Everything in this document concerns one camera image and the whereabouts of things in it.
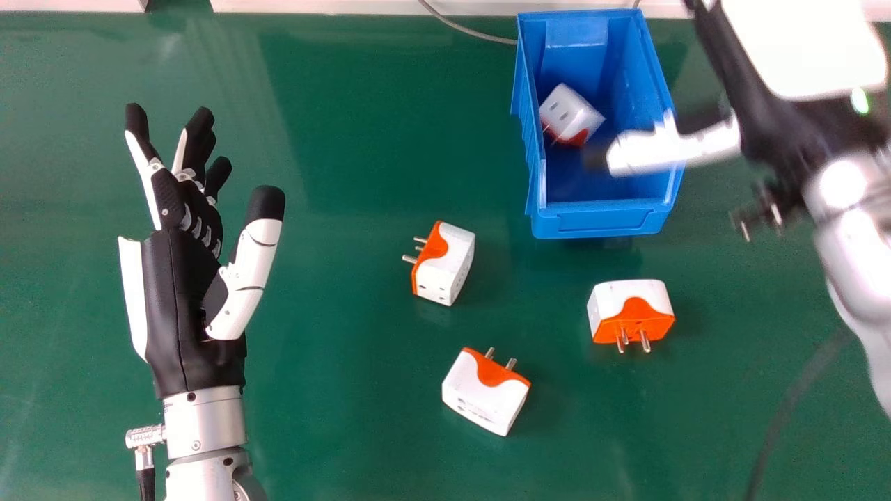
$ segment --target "gray cable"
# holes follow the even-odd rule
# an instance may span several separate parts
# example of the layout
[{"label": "gray cable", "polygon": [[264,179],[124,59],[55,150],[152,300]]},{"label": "gray cable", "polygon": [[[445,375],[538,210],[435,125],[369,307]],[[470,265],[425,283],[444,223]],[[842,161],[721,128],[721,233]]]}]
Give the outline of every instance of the gray cable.
[{"label": "gray cable", "polygon": [[421,6],[423,6],[425,9],[427,9],[427,12],[430,12],[431,14],[433,14],[433,17],[442,21],[443,24],[445,24],[446,26],[457,29],[458,31],[461,31],[463,33],[467,33],[471,37],[482,38],[483,40],[488,40],[489,42],[496,42],[497,44],[505,44],[505,45],[516,45],[517,44],[517,40],[515,40],[513,38],[496,37],[495,35],[488,35],[486,33],[476,31],[475,29],[463,27],[462,25],[458,24],[457,22],[454,22],[454,21],[448,19],[446,16],[439,13],[438,10],[434,9],[432,5],[427,3],[427,0],[418,0],[418,3],[421,4]]},{"label": "gray cable", "polygon": [[836,331],[829,339],[824,341],[820,347],[811,355],[811,359],[807,361],[805,368],[801,370],[798,379],[795,380],[786,390],[786,397],[782,400],[780,407],[777,408],[776,414],[773,415],[771,426],[764,436],[764,444],[758,452],[758,459],[752,467],[751,476],[748,478],[748,486],[746,488],[746,501],[755,501],[758,496],[758,490],[764,481],[764,471],[767,468],[767,460],[770,459],[773,448],[776,446],[777,439],[783,428],[789,424],[789,419],[798,405],[798,401],[807,393],[811,385],[820,378],[826,367],[838,356],[839,351],[844,348],[848,342],[854,338],[854,335],[846,328]]}]

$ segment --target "blue bin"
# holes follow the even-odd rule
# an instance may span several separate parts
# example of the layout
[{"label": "blue bin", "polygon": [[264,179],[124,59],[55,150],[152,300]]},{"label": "blue bin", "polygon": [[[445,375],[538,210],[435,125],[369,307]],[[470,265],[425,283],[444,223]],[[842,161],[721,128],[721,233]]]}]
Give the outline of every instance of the blue bin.
[{"label": "blue bin", "polygon": [[566,83],[606,121],[591,141],[652,129],[674,110],[639,10],[528,12],[519,44],[511,113],[519,117],[529,165],[526,214],[535,238],[654,234],[681,186],[683,164],[657,174],[611,177],[582,166],[580,151],[545,141],[538,106]]}]

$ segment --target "black and white robotic hand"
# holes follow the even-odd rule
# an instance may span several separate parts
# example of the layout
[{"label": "black and white robotic hand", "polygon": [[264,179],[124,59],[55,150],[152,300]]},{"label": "black and white robotic hand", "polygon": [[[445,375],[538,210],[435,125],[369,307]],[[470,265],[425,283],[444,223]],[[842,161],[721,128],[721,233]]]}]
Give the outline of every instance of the black and white robotic hand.
[{"label": "black and white robotic hand", "polygon": [[220,188],[226,157],[205,172],[217,137],[200,108],[183,129],[170,169],[149,140],[145,111],[127,106],[125,138],[142,179],[154,231],[143,242],[119,237],[127,317],[136,353],[148,363],[164,423],[127,432],[142,500],[154,499],[151,449],[166,443],[168,501],[262,501],[248,453],[241,402],[244,329],[263,295],[284,216],[284,193],[254,190],[227,263],[218,259]]},{"label": "black and white robotic hand", "polygon": [[887,54],[859,0],[685,0],[730,104],[713,125],[628,131],[589,163],[613,176],[741,152],[772,179],[733,213],[746,240],[809,213],[835,306],[891,416],[891,115]]}]

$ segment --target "plug adapter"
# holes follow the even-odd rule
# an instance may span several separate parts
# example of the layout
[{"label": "plug adapter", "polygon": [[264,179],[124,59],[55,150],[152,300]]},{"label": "plug adapter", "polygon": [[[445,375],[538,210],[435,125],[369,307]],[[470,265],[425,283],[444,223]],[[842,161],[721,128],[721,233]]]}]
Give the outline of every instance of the plug adapter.
[{"label": "plug adapter", "polygon": [[554,142],[579,147],[604,120],[603,115],[566,84],[554,88],[538,107],[538,115],[544,132],[551,135]]},{"label": "plug adapter", "polygon": [[414,237],[421,246],[417,258],[404,255],[412,263],[412,293],[419,298],[452,306],[473,262],[476,235],[458,226],[437,221],[427,238]]},{"label": "plug adapter", "polygon": [[668,290],[661,280],[617,280],[594,285],[588,299],[593,341],[616,343],[619,353],[640,341],[650,353],[651,341],[661,340],[674,323]]},{"label": "plug adapter", "polygon": [[463,348],[443,380],[443,403],[482,428],[505,437],[526,402],[531,383],[513,372],[516,358],[502,367],[492,360],[494,354],[494,348],[485,355]]}]

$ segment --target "green table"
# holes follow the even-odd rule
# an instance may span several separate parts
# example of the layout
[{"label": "green table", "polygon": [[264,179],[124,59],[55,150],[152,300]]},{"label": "green table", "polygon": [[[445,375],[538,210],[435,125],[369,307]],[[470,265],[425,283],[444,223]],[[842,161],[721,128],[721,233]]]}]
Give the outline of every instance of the green table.
[{"label": "green table", "polygon": [[[717,95],[691,27],[651,29],[679,109]],[[197,106],[217,115],[236,169],[226,246],[250,188],[288,194],[249,326],[249,448],[272,499],[740,498],[787,385],[840,325],[811,225],[746,245],[727,212],[755,173],[736,161],[687,173],[659,235],[535,240],[513,63],[430,18],[0,17],[0,499],[137,499],[123,433],[161,417],[115,242],[150,229],[130,101],[167,159]],[[438,218],[478,236],[453,308],[412,297],[399,260]],[[620,357],[591,344],[584,304],[635,277],[667,283],[677,323]],[[533,382],[507,439],[440,402],[462,346],[495,346]],[[866,370],[852,346],[814,386],[765,499],[888,498],[891,428]]]}]

